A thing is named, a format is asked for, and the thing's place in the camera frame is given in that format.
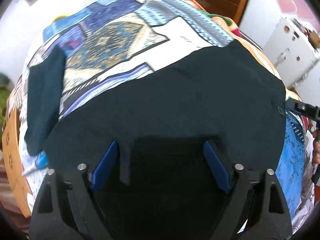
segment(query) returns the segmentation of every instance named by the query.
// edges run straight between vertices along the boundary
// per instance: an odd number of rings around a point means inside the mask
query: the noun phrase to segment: refrigerator door
[[[287,18],[282,18],[262,52],[269,58],[287,88],[313,68],[319,54],[308,38]]]
[[[297,84],[295,90],[303,102],[320,106],[320,62]]]

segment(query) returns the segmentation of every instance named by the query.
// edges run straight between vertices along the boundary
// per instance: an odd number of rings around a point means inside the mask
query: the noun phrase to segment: bedspread
[[[46,59],[54,46],[59,46],[67,56],[60,118],[107,89],[127,80],[142,78],[195,50],[208,46],[227,46],[233,39],[240,41],[263,67],[280,79],[261,51],[231,32],[236,26],[232,20],[233,24],[228,27],[222,18],[210,19],[197,10],[201,6],[190,0],[185,1],[189,2],[100,0],[70,17],[52,23],[43,31],[31,46],[22,76],[8,100],[9,112],[14,107],[20,110],[19,151],[25,169],[35,160],[35,157],[29,156],[24,140],[28,127],[29,69]],[[299,99],[288,90],[286,97]],[[296,120],[303,130],[305,125],[302,120],[298,116]],[[304,138],[299,140],[303,152]],[[296,167],[301,166],[303,168],[300,156]],[[44,169],[27,176],[33,193],[29,201],[30,209],[46,172],[47,169]],[[282,184],[283,188],[287,185],[286,181]],[[296,207],[290,209],[294,214]]]

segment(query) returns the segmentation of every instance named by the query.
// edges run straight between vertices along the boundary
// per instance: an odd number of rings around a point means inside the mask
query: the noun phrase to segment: black clamp
[[[292,235],[289,209],[272,169],[260,174],[233,166],[236,180],[210,240],[284,240]],[[239,229],[247,220],[244,231]]]
[[[33,208],[30,239],[112,240],[89,188],[84,163],[63,176],[50,169]]]
[[[317,123],[316,127],[318,128],[316,140],[320,142],[320,109],[319,107],[300,102],[293,98],[289,98],[285,104],[286,104],[286,108],[289,111],[295,114],[301,114],[313,121],[316,121]],[[320,168],[317,167],[314,169],[311,180],[315,185],[320,186]]]

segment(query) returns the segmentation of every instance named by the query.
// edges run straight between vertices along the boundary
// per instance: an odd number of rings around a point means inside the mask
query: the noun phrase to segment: white wall
[[[248,0],[239,28],[263,48],[280,18],[281,10],[276,0]]]
[[[289,0],[288,3],[292,3],[293,6],[303,9],[303,3],[296,0]],[[314,27],[319,27],[319,23],[314,25],[314,20],[304,19],[299,17],[298,10],[292,12],[281,11],[277,0],[248,0],[244,15],[239,25],[240,30],[263,48],[271,36],[273,30],[276,28],[281,16],[294,17],[299,20],[311,30]]]
[[[320,63],[308,73],[307,78],[300,82],[295,89],[303,102],[320,106]]]
[[[16,83],[33,40],[51,21],[97,0],[13,0],[0,19],[0,72]]]

